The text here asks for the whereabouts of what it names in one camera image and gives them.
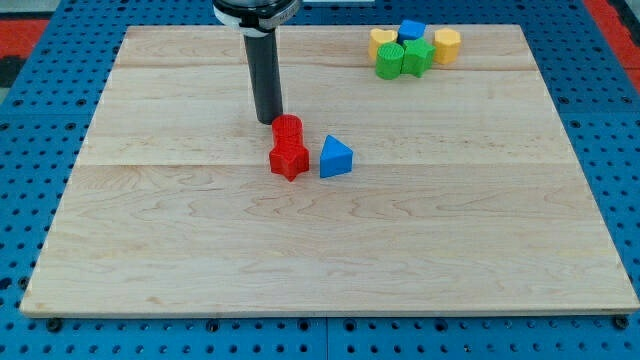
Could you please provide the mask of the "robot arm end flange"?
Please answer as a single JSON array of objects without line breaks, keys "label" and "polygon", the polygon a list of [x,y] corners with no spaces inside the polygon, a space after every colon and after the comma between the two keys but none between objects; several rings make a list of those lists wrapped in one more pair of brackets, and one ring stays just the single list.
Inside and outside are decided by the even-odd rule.
[{"label": "robot arm end flange", "polygon": [[261,38],[290,20],[300,0],[213,0],[215,17],[243,36]]}]

